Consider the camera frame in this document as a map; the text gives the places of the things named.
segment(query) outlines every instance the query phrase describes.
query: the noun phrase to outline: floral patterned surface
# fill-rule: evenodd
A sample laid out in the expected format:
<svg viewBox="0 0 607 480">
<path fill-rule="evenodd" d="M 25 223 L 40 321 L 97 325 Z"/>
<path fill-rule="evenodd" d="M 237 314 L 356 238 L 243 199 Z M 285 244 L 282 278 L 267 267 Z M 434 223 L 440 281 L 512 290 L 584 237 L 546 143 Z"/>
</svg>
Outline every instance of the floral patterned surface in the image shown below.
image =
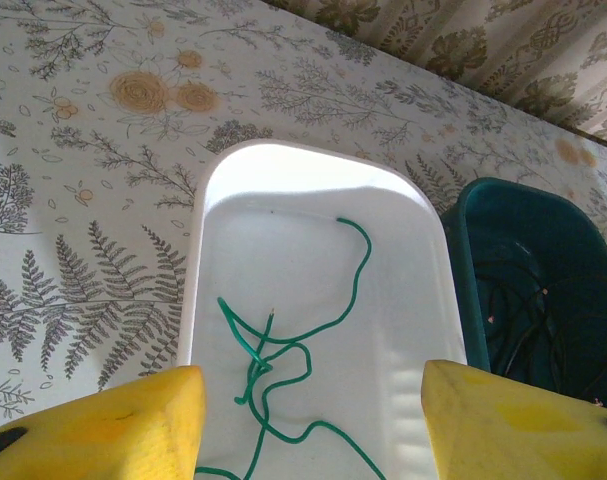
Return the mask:
<svg viewBox="0 0 607 480">
<path fill-rule="evenodd" d="M 439 212 L 498 176 L 607 239 L 607 149 L 254 0 L 0 0 L 0 424 L 172 362 L 199 176 L 284 139 Z"/>
</svg>

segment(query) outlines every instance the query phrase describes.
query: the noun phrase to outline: white plastic tray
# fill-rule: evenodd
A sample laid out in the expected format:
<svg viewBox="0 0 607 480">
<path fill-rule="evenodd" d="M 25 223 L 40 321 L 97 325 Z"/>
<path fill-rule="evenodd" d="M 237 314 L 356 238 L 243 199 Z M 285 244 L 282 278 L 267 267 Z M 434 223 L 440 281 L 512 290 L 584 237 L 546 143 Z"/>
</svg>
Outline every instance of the white plastic tray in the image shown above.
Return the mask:
<svg viewBox="0 0 607 480">
<path fill-rule="evenodd" d="M 297 435 L 313 420 L 330 421 L 388 479 L 437 478 L 420 402 L 423 365 L 433 358 L 465 363 L 439 218 L 426 197 L 392 171 L 276 142 L 225 152 L 201 183 L 196 203 L 178 363 L 200 365 L 207 384 L 200 466 L 242 477 L 260 430 L 248 407 L 233 401 L 243 394 L 250 358 L 217 297 L 261 331 L 274 308 L 276 337 L 337 318 L 366 251 L 363 237 L 334 221 L 338 216 L 365 228 L 372 256 L 350 316 L 305 341 L 311 378 L 270 396 L 273 423 Z M 269 348 L 264 353 L 274 352 Z M 302 354 L 293 353 L 266 381 L 304 369 Z M 253 478 L 375 475 L 343 440 L 318 429 L 300 445 L 267 435 Z"/>
</svg>

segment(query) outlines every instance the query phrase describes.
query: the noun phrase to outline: dark green plastic bin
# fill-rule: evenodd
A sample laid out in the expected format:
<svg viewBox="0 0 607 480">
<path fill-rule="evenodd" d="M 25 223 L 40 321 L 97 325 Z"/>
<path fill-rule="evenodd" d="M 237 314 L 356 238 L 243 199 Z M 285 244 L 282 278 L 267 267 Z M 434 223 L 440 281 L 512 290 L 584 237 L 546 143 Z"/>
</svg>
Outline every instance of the dark green plastic bin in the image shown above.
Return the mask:
<svg viewBox="0 0 607 480">
<path fill-rule="evenodd" d="M 456 287 L 468 363 L 491 371 L 496 352 L 487 336 L 500 328 L 488 321 L 489 291 L 477 282 L 474 264 L 509 261 L 526 266 L 544 285 L 566 278 L 607 278 L 607 246 L 590 219 L 571 202 L 547 192 L 494 178 L 482 178 L 461 192 L 458 202 L 442 216 Z M 509 266 L 493 266 L 492 274 L 509 278 L 523 295 L 538 287 L 527 275 Z M 567 319 L 573 325 L 559 337 L 565 344 L 568 375 L 566 395 L 575 396 L 607 368 L 607 284 L 589 279 L 572 281 L 550 291 L 546 301 L 553 307 L 552 327 Z M 578 316 L 593 318 L 576 320 Z M 528 317 L 518 318 L 527 327 Z M 554 390 L 549 350 L 534 349 L 536 386 Z M 607 373 L 587 392 L 586 400 L 598 398 L 607 406 Z"/>
</svg>

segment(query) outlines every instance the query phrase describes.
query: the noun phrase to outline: green wire stripped end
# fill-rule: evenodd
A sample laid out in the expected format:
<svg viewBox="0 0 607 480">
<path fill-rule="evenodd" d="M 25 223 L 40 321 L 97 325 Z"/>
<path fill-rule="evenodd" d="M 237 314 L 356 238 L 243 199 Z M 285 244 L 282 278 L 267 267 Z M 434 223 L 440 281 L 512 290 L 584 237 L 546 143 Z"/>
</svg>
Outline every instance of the green wire stripped end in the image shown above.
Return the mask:
<svg viewBox="0 0 607 480">
<path fill-rule="evenodd" d="M 303 433 L 297 437 L 290 437 L 288 435 L 285 435 L 284 433 L 280 432 L 279 430 L 277 430 L 274 426 L 272 426 L 270 424 L 270 407 L 269 407 L 269 403 L 268 403 L 269 394 L 276 389 L 287 387 L 287 386 L 294 385 L 297 383 L 301 383 L 312 375 L 312 355 L 310 354 L 310 350 L 305 345 L 303 345 L 301 342 L 314 335 L 317 335 L 318 333 L 321 333 L 324 330 L 327 330 L 328 328 L 332 328 L 332 327 L 339 325 L 350 314 L 350 312 L 352 311 L 352 308 L 354 307 L 354 304 L 356 303 L 359 278 L 361 276 L 361 272 L 363 271 L 365 264 L 368 262 L 370 255 L 372 254 L 372 241 L 370 240 L 370 237 L 368 236 L 367 232 L 360 225 L 354 223 L 351 220 L 348 220 L 346 218 L 341 218 L 341 217 L 337 218 L 336 221 L 339 223 L 349 225 L 349 226 L 353 227 L 354 229 L 356 229 L 363 236 L 363 238 L 365 239 L 365 242 L 367 243 L 367 252 L 365 253 L 363 260 L 359 264 L 359 266 L 356 269 L 356 272 L 354 274 L 354 281 L 352 282 L 352 296 L 350 298 L 350 301 L 349 301 L 347 307 L 345 308 L 345 310 L 343 311 L 343 313 L 335 320 L 327 322 L 319 327 L 316 327 L 306 333 L 297 335 L 295 337 L 274 338 L 274 337 L 270 336 L 270 331 L 272 330 L 272 323 L 274 321 L 274 311 L 272 311 L 270 313 L 270 315 L 267 319 L 265 331 L 259 332 L 255 328 L 251 327 L 248 323 L 246 323 L 241 317 L 239 317 L 230 308 L 230 306 L 225 302 L 225 300 L 223 300 L 220 297 L 217 299 L 219 307 L 221 308 L 221 311 L 223 312 L 223 315 L 225 316 L 225 319 L 227 320 L 227 323 L 230 327 L 230 330 L 232 331 L 232 334 L 234 335 L 234 338 L 241 345 L 241 347 L 243 347 L 243 349 L 248 353 L 248 355 L 252 359 L 252 361 L 250 362 L 250 365 L 248 366 L 248 369 L 247 369 L 247 374 L 246 374 L 247 385 L 243 392 L 243 396 L 235 397 L 234 402 L 237 405 L 249 404 L 252 415 L 254 416 L 256 421 L 261 425 L 261 432 L 259 433 L 259 436 L 256 441 L 256 446 L 254 448 L 254 455 L 252 456 L 252 461 L 250 463 L 250 466 L 248 467 L 247 472 L 245 473 L 245 475 L 243 477 L 239 477 L 228 470 L 223 470 L 220 468 L 212 468 L 212 467 L 197 467 L 196 473 L 205 473 L 205 474 L 215 475 L 215 476 L 219 476 L 219 477 L 225 477 L 230 480 L 250 480 L 250 478 L 252 477 L 252 474 L 254 473 L 254 470 L 256 469 L 256 466 L 258 464 L 259 457 L 261 455 L 261 450 L 263 448 L 263 441 L 265 439 L 266 434 L 269 433 L 270 435 L 278 438 L 279 440 L 281 440 L 285 443 L 299 444 L 299 443 L 304 442 L 310 436 L 310 434 L 312 433 L 312 431 L 314 429 L 325 428 L 327 430 L 330 430 L 330 431 L 336 433 L 345 442 L 347 442 L 348 445 L 350 445 L 350 447 L 352 447 L 352 449 L 363 459 L 363 461 L 368 465 L 368 467 L 370 467 L 370 469 L 377 476 L 377 478 L 379 478 L 381 480 L 385 480 L 385 476 L 383 475 L 383 473 L 379 470 L 379 468 L 372 461 L 372 459 L 370 457 L 368 457 L 367 454 L 361 449 L 361 447 L 359 447 L 357 445 L 357 443 L 354 440 L 352 440 L 352 438 L 347 433 L 345 433 L 343 430 L 341 430 L 340 428 L 338 428 L 337 426 L 335 426 L 329 422 L 326 422 L 324 420 L 317 420 L 315 422 L 312 422 L 307 426 L 307 428 L 303 431 Z M 250 335 L 259 339 L 259 344 L 256 347 L 256 349 L 253 348 L 243 338 L 243 336 L 241 335 L 241 332 L 239 331 L 239 327 L 242 328 L 245 332 L 247 332 Z M 265 347 L 265 345 L 268 343 L 274 344 L 274 345 L 282 345 L 282 347 L 276 353 L 274 353 L 272 355 L 269 355 L 266 357 L 261 357 L 261 352 L 263 351 L 263 348 Z M 261 414 L 261 412 L 257 408 L 257 405 L 254 400 L 254 395 L 253 395 L 254 387 L 256 386 L 256 383 L 259 380 L 259 378 L 261 378 L 263 375 L 272 371 L 273 367 L 270 364 L 270 362 L 278 359 L 279 357 L 287 354 L 288 352 L 290 352 L 292 350 L 299 350 L 303 353 L 303 355 L 305 357 L 305 366 L 306 366 L 305 373 L 303 373 L 297 377 L 293 377 L 293 378 L 290 378 L 287 380 L 281 380 L 279 382 L 275 382 L 275 383 L 267 386 L 265 388 L 265 390 L 263 391 L 263 393 L 261 394 L 261 407 L 263 409 L 263 413 Z"/>
</svg>

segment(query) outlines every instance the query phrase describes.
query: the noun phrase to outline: yellow object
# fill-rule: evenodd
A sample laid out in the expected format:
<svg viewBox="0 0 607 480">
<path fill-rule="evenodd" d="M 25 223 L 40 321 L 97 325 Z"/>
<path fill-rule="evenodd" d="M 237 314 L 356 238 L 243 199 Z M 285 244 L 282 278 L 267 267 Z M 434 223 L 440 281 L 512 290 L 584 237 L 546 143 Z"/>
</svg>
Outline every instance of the yellow object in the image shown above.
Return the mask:
<svg viewBox="0 0 607 480">
<path fill-rule="evenodd" d="M 607 408 L 445 360 L 421 403 L 441 480 L 607 480 Z"/>
<path fill-rule="evenodd" d="M 205 421 L 198 367 L 179 367 L 23 417 L 0 480 L 191 480 Z"/>
</svg>

